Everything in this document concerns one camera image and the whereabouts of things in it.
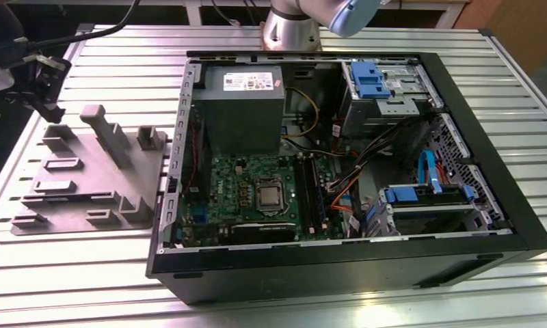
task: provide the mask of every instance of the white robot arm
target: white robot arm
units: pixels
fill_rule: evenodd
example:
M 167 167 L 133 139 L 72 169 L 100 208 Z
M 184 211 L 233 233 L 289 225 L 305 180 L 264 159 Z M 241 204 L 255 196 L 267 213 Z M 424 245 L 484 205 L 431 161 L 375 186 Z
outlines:
M 263 44 L 273 51 L 315 51 L 320 46 L 317 24 L 348 37 L 375 16 L 382 0 L 272 0 L 263 28 Z

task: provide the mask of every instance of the cpu socket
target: cpu socket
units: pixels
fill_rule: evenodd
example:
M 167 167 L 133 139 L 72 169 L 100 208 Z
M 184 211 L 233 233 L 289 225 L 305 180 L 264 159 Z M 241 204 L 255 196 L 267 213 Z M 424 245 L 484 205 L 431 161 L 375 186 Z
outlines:
M 284 188 L 280 178 L 256 179 L 255 209 L 260 212 L 279 212 L 284 210 Z

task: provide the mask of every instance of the power supply label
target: power supply label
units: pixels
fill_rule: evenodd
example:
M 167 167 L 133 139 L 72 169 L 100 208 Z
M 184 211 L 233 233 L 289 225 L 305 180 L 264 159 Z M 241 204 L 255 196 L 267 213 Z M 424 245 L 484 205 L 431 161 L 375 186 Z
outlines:
M 273 74 L 227 73 L 223 81 L 224 91 L 267 91 L 273 90 Z

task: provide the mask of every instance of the slotted aluminum worktable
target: slotted aluminum worktable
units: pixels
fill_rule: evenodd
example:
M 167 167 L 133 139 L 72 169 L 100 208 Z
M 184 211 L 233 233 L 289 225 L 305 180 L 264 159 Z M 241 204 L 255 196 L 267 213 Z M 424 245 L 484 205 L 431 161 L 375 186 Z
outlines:
M 328 51 L 440 54 L 547 229 L 547 100 L 496 40 L 476 31 L 423 29 L 365 29 L 348 39 L 323 30 L 321 37 Z M 74 44 L 64 123 L 86 131 L 78 112 L 98 103 L 124 131 L 153 124 L 171 135 L 189 49 L 259 50 L 259 30 L 132 26 Z M 10 234 L 16 197 L 30 190 L 49 152 L 38 143 L 45 126 L 34 114 L 0 175 L 0 325 L 547 327 L 547 253 L 451 288 L 188 307 L 144 276 L 149 230 Z M 341 277 L 328 277 L 329 284 L 333 279 Z

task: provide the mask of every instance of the ram slot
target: ram slot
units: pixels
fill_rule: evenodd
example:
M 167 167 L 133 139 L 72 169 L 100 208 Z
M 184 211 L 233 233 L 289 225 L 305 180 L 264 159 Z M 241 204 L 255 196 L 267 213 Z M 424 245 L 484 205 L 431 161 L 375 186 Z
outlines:
M 308 234 L 309 231 L 313 231 L 313 218 L 312 211 L 309 210 L 309 204 L 313 200 L 309 199 L 307 176 L 308 175 L 304 165 L 304 159 L 296 158 L 296 160 L 293 161 L 293 179 L 297 196 L 297 208 L 300 211 L 300 224 L 304 234 Z
M 324 222 L 324 203 L 313 158 L 295 161 L 295 174 L 301 224 L 304 233 L 311 234 L 321 230 Z

